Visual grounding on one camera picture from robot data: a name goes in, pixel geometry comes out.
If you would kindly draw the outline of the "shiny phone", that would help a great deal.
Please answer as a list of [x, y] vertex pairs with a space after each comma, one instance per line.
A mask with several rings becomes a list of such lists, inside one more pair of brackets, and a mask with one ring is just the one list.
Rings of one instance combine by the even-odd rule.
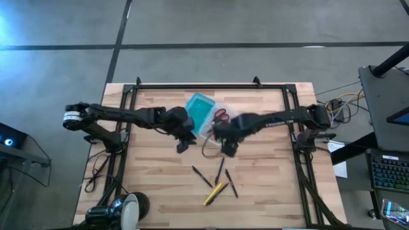
[[409, 230], [409, 209], [389, 199], [382, 200], [382, 217]]

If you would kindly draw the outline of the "yellow pen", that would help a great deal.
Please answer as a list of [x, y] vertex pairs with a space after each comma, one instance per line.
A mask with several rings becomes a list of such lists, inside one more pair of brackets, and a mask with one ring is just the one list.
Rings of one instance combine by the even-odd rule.
[[203, 203], [203, 206], [206, 206], [210, 200], [215, 196], [215, 194], [222, 188], [223, 183], [220, 182], [217, 184], [217, 186], [214, 188], [214, 190], [212, 191], [212, 193], [206, 198], [206, 200]]

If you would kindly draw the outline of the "black pole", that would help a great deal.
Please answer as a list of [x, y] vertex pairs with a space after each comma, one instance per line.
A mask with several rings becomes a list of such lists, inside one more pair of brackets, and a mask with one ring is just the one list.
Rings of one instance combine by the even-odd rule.
[[397, 52], [388, 57], [380, 65], [371, 68], [371, 73], [376, 78], [383, 78], [383, 75], [387, 73], [394, 66], [402, 62], [404, 59], [409, 57], [409, 43], [401, 47]]

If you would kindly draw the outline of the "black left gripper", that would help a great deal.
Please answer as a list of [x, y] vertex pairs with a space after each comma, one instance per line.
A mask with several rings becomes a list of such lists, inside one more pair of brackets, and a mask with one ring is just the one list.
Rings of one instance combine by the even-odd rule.
[[179, 140], [176, 152], [181, 154], [189, 148], [189, 142], [195, 142], [196, 136], [192, 133], [195, 128], [193, 119], [184, 107], [173, 107], [164, 114], [164, 131]]

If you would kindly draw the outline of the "black aluminium table frame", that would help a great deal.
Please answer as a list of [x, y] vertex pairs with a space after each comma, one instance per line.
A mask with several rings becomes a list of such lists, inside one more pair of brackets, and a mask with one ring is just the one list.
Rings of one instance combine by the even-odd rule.
[[[183, 106], [194, 93], [202, 93], [225, 104], [237, 113], [260, 114], [282, 111], [283, 91], [280, 89], [215, 89], [199, 83], [189, 89], [137, 90], [136, 109], [140, 107]], [[181, 155], [176, 153], [172, 137], [133, 126], [130, 153], [125, 166], [125, 188], [141, 191], [150, 199], [148, 215], [140, 222], [141, 229], [179, 228], [262, 228], [306, 227], [301, 189], [296, 175], [295, 157], [287, 126], [266, 128], [240, 144], [235, 158], [225, 158], [227, 169], [238, 193], [228, 186], [209, 206], [202, 203], [212, 192], [193, 172], [196, 166], [214, 183], [221, 158], [206, 159], [201, 155], [201, 141]], [[325, 151], [313, 157], [316, 186], [327, 206], [342, 222], [346, 222], [336, 177]]]

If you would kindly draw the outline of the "white paper sheet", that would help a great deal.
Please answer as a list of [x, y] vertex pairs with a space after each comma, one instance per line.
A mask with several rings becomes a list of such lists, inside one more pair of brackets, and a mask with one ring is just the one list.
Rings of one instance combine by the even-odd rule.
[[[337, 141], [329, 141], [327, 144], [327, 147], [330, 153], [333, 153], [335, 150], [343, 148], [344, 146], [345, 146], [345, 143], [337, 142]], [[336, 177], [340, 177], [340, 178], [348, 177], [347, 165], [345, 161], [338, 163], [336, 165], [333, 165], [333, 168], [334, 168]]]

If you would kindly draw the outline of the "backlit black keyboard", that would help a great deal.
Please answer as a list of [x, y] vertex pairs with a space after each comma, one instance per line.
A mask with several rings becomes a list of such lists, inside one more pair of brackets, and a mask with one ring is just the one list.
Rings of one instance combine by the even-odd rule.
[[373, 188], [409, 194], [409, 154], [367, 149], [365, 156]]

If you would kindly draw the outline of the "clear supply box teal lid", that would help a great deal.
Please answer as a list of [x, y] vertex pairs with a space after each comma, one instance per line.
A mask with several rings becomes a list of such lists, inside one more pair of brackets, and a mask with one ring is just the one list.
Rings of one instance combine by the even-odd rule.
[[208, 133], [207, 130], [210, 128], [210, 122], [213, 118], [213, 114], [218, 109], [226, 109], [229, 114], [229, 121], [237, 116], [234, 109], [218, 103], [215, 100], [208, 98], [200, 93], [195, 93], [191, 99], [187, 102], [185, 106], [188, 115], [193, 119], [195, 128], [192, 131], [197, 138], [202, 138], [204, 141], [208, 140], [208, 143], [212, 143], [214, 146], [220, 147], [220, 143], [213, 138], [212, 133]]

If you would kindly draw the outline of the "tablet with blue screen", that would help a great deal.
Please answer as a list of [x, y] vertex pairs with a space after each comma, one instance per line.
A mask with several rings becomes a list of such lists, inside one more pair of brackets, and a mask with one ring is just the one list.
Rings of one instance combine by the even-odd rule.
[[409, 126], [409, 107], [387, 117], [388, 123]]

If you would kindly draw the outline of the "black lamp white head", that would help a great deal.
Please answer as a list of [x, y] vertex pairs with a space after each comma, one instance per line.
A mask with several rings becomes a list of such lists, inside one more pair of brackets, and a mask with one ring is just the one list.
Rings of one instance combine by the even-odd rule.
[[95, 206], [85, 215], [85, 224], [103, 230], [137, 230], [150, 210], [150, 200], [142, 192], [121, 194], [108, 206]]

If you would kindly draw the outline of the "red-handled scissors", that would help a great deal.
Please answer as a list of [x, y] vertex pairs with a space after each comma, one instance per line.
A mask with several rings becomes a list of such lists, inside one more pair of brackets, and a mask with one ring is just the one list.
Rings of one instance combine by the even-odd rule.
[[229, 121], [230, 117], [227, 113], [227, 110], [222, 108], [218, 109], [214, 114], [213, 118], [210, 122], [210, 128], [207, 130], [208, 133], [212, 133], [212, 128], [216, 123], [220, 123], [221, 121]]

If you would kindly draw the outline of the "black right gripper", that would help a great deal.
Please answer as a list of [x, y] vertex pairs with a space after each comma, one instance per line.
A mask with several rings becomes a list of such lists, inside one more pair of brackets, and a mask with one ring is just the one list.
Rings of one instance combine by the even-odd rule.
[[221, 143], [223, 154], [233, 158], [238, 148], [237, 142], [226, 142], [226, 139], [243, 139], [253, 134], [251, 118], [252, 113], [243, 113], [230, 121], [221, 121], [219, 128], [213, 128], [213, 138]]

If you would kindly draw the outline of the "black power adapter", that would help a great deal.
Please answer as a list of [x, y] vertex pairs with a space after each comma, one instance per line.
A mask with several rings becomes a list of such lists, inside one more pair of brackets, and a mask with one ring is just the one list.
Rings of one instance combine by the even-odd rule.
[[328, 109], [334, 121], [342, 123], [344, 121], [344, 108], [341, 99], [333, 99], [328, 104]]

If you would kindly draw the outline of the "dark grey side cart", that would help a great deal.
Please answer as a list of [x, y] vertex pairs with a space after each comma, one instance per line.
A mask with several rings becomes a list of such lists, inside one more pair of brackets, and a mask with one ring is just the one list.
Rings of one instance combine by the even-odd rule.
[[30, 135], [23, 142], [21, 149], [0, 144], [0, 156], [6, 157], [4, 168], [9, 174], [7, 185], [10, 191], [0, 208], [0, 230], [5, 230], [8, 221], [12, 218], [13, 203], [16, 193], [22, 187], [24, 177], [28, 176], [33, 164], [48, 167], [50, 158]]

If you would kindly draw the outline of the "black device blue light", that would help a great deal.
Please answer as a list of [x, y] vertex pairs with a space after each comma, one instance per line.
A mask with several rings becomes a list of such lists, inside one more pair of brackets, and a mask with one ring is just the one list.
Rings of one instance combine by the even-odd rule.
[[0, 123], [0, 144], [21, 150], [26, 138], [26, 133]]

